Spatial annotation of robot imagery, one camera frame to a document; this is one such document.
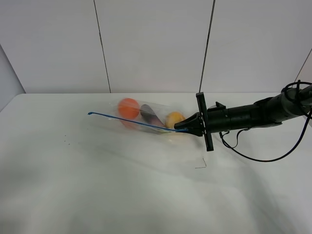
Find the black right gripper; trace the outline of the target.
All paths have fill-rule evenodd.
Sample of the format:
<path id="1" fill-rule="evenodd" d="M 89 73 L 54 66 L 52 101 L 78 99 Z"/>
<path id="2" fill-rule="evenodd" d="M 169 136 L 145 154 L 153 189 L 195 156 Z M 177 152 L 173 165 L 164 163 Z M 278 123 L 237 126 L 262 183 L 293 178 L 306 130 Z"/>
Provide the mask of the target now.
<path id="1" fill-rule="evenodd" d="M 204 136 L 207 152 L 213 151 L 212 133 L 226 131 L 229 127 L 226 106 L 216 102 L 212 108 L 207 108 L 204 93 L 196 94 L 199 112 L 174 125 L 175 129 L 186 129 L 183 133 L 197 137 Z"/>

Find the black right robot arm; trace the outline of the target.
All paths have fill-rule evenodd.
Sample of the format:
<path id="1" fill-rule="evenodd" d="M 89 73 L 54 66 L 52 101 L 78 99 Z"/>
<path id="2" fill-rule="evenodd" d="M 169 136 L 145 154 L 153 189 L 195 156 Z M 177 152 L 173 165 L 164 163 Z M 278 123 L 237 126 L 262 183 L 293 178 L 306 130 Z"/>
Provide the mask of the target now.
<path id="1" fill-rule="evenodd" d="M 275 97 L 232 108 L 219 102 L 207 108 L 203 93 L 197 93 L 196 99 L 198 112 L 176 123 L 174 129 L 204 137 L 207 151 L 213 151 L 213 133 L 273 127 L 283 121 L 307 115 L 312 106 L 312 85 L 301 81 L 290 83 Z"/>

